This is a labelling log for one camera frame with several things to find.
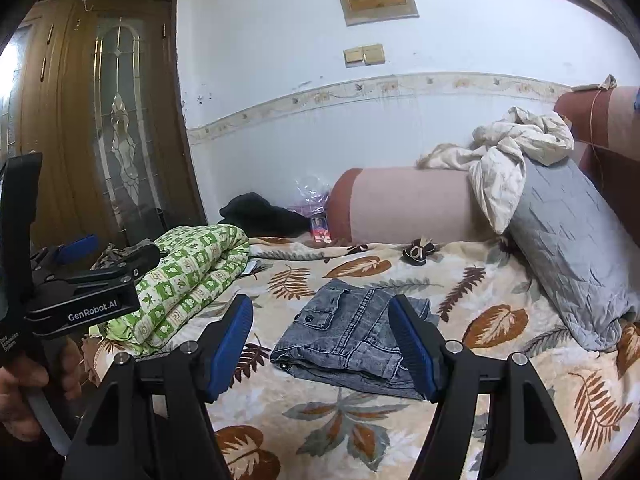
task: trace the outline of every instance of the white wall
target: white wall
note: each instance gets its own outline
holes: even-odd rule
[[[420,18],[346,27],[339,0],[178,0],[187,128],[301,89],[388,74],[487,72],[575,85],[612,73],[640,84],[628,39],[567,0],[415,1]],[[383,43],[385,65],[344,66],[344,49],[373,43]]]
[[[612,73],[640,85],[628,39],[567,0],[415,0],[420,18],[346,27],[339,0],[178,0],[178,72],[187,128],[288,94],[367,77],[483,72],[560,84]],[[347,69],[342,51],[382,43],[386,64]],[[191,147],[210,222],[254,190],[290,205],[295,179],[329,184],[348,168],[411,165],[440,142],[466,143],[513,104],[495,96],[422,96],[291,114]]]

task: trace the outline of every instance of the green and white fabric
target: green and white fabric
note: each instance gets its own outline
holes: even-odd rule
[[[162,348],[240,275],[249,255],[249,240],[233,225],[177,227],[155,244],[171,252],[136,285],[140,309],[100,330],[135,354]]]

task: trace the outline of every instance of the silver bolt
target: silver bolt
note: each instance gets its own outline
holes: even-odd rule
[[[198,349],[198,343],[195,341],[185,341],[180,345],[180,352],[183,354],[193,354]]]
[[[518,366],[525,365],[529,362],[529,359],[527,358],[527,356],[524,354],[521,354],[520,352],[516,352],[515,354],[513,354],[511,356],[511,359],[513,359],[513,362],[516,363]]]
[[[446,348],[447,350],[449,350],[449,352],[451,352],[452,354],[459,354],[460,352],[462,352],[463,350],[463,346],[462,343],[460,341],[447,341],[447,343],[444,345],[444,348]]]
[[[114,355],[113,362],[117,365],[123,365],[128,363],[129,359],[131,359],[131,356],[126,352],[118,352],[116,355]]]

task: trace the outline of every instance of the gray pillow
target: gray pillow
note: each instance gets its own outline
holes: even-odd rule
[[[511,235],[578,343],[608,349],[639,315],[640,249],[574,161],[526,167]]]

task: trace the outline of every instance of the light switch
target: light switch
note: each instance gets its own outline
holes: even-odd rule
[[[386,61],[385,51],[382,49],[381,44],[363,46],[362,53],[364,54],[365,65],[380,65]]]
[[[353,63],[360,63],[364,60],[364,54],[362,52],[362,47],[356,48],[348,48],[344,51],[344,62],[347,66]]]

